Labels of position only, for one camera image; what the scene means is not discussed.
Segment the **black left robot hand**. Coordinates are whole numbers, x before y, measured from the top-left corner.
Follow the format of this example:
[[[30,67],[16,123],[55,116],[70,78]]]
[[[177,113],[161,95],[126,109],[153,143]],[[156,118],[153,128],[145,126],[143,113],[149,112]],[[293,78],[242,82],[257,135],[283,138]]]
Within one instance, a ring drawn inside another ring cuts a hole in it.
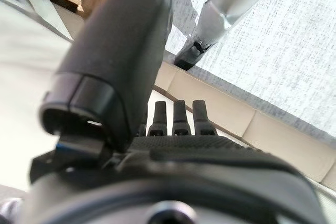
[[[174,103],[173,134],[148,100],[172,0],[106,0],[57,70],[39,109],[56,147],[33,159],[18,223],[326,223],[287,162],[217,135],[203,100]]]

